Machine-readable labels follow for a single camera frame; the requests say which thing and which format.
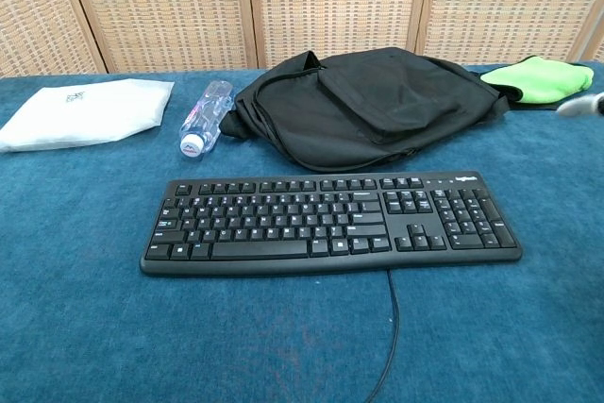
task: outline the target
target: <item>water bottle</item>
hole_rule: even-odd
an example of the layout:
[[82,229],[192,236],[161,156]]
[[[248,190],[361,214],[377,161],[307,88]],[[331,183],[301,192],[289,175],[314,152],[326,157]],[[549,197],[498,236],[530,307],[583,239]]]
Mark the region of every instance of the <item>water bottle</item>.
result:
[[180,128],[180,151],[189,158],[203,158],[216,144],[219,125],[231,109],[233,86],[212,80]]

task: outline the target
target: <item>blue fabric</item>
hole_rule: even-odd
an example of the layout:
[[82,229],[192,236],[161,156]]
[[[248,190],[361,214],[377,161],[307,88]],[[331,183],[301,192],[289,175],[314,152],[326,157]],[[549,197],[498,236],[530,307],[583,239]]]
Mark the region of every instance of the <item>blue fabric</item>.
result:
[[[588,92],[604,92],[604,65]],[[486,71],[489,67],[470,67]],[[117,143],[0,155],[0,401],[362,401],[387,358],[384,272],[157,278],[139,257],[168,180],[304,175],[261,140],[201,163],[177,132],[214,78],[176,83],[161,127]],[[0,124],[41,87],[0,80]],[[371,171],[476,169],[525,248],[512,264],[396,270],[401,329],[378,401],[604,400],[604,118],[510,111]]]

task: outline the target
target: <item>green microfiber towel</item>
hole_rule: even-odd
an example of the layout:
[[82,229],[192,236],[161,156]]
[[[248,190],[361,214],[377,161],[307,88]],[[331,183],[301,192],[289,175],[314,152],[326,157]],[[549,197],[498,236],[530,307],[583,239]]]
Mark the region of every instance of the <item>green microfiber towel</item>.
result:
[[487,84],[511,88],[516,103],[550,104],[592,85],[594,71],[582,65],[533,56],[480,75]]

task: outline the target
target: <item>black keyboard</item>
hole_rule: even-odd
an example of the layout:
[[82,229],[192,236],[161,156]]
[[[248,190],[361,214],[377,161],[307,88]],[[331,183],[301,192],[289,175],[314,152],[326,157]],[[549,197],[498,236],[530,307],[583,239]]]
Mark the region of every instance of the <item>black keyboard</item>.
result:
[[148,275],[322,274],[518,260],[477,172],[191,179],[168,184]]

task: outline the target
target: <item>bottle cap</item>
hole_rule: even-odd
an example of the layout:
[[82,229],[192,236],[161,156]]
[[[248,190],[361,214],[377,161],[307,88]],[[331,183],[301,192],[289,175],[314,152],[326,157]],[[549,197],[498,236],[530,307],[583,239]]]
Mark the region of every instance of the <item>bottle cap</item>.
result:
[[197,134],[187,134],[180,141],[180,151],[191,158],[201,155],[201,150],[203,149],[204,140]]

